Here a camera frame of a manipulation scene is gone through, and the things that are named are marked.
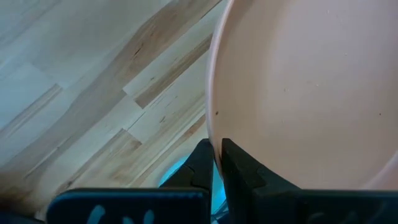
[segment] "blue object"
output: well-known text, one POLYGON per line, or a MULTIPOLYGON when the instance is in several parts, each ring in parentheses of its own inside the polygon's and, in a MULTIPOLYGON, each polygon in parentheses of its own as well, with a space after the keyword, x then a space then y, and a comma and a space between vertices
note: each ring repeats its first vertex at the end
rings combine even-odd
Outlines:
MULTIPOLYGON (((160 179, 159 186, 162 185, 168 178, 170 178, 187 159, 188 156, 185 156, 173 164, 160 179)), ((211 193, 212 215, 217 212, 217 210, 221 207, 221 204, 226 200, 223 181, 218 173, 216 163, 214 163, 213 166, 213 191, 211 193)))

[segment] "pink plate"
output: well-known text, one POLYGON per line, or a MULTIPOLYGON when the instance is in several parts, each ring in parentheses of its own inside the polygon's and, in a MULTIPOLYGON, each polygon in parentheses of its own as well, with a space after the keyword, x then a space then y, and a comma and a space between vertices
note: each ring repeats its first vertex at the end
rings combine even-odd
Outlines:
POLYGON ((211 45, 206 117, 302 188, 398 189, 398 1, 234 0, 211 45))

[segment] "wooden floor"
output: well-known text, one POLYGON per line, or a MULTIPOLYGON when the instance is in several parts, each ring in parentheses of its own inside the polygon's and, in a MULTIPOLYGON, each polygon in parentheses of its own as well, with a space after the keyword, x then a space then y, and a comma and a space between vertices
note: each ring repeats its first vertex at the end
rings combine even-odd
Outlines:
POLYGON ((225 0, 0 1, 0 204, 40 218, 76 187, 153 187, 207 137, 225 0))

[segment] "clamp jaw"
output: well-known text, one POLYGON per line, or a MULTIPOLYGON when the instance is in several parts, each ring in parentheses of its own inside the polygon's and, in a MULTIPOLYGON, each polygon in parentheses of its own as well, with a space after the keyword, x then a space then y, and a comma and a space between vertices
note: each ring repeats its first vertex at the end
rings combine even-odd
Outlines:
MULTIPOLYGON (((69 190, 50 204, 47 223, 210 223, 213 161, 204 139, 159 188, 69 190)), ((302 190, 230 139, 221 166, 224 223, 398 223, 397 192, 302 190)))

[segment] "wood grain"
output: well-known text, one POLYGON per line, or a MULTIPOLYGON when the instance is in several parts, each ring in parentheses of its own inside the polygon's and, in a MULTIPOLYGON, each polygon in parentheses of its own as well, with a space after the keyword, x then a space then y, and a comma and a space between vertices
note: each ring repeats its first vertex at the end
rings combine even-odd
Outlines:
POLYGON ((0 141, 1 139, 8 138, 13 135, 21 126, 26 124, 33 116, 37 114, 43 107, 48 105, 60 92, 61 87, 54 84, 49 90, 47 90, 42 96, 35 100, 29 105, 22 113, 16 116, 10 123, 8 123, 2 130, 0 130, 0 141))
POLYGON ((75 187, 107 187, 112 182, 118 182, 117 186, 122 185, 123 181, 118 176, 118 163, 116 157, 123 157, 132 153, 141 145, 137 139, 134 139, 126 130, 121 129, 105 146, 103 146, 96 154, 94 154, 72 177, 70 177, 57 190, 60 194, 70 188, 75 187))
POLYGON ((141 93, 136 102, 141 107, 146 107, 152 100, 155 99, 162 91, 164 91, 170 84, 174 82, 186 69, 189 68, 200 56, 202 56, 210 47, 212 35, 209 35, 192 51, 186 54, 176 65, 172 66, 162 78, 158 79, 150 88, 141 93))
POLYGON ((0 206, 44 218, 68 189, 157 186, 206 137, 220 2, 0 3, 0 206))
POLYGON ((0 49, 23 33, 46 11, 54 7, 60 0, 14 1, 5 0, 0 3, 3 23, 0 23, 0 49))

